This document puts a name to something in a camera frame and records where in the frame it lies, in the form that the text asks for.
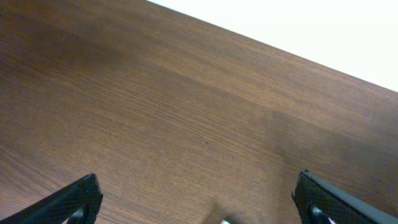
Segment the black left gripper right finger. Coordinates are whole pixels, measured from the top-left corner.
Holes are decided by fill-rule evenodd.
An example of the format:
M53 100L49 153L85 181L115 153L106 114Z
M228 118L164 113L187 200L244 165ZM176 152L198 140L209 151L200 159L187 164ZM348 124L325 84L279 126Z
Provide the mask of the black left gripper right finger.
M291 194L302 223L397 224L397 218L329 184L308 170Z

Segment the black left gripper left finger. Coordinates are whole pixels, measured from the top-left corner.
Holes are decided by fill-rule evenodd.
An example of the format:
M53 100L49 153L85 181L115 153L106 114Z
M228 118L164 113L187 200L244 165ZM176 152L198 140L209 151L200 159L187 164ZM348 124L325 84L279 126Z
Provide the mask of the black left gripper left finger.
M102 200L97 176L92 173L1 220L1 224L94 224Z

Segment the green white soap packet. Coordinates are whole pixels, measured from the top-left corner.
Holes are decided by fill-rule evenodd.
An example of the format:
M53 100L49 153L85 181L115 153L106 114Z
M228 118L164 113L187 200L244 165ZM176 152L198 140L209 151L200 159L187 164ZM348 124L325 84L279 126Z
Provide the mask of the green white soap packet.
M220 224L233 224L229 220L222 220Z

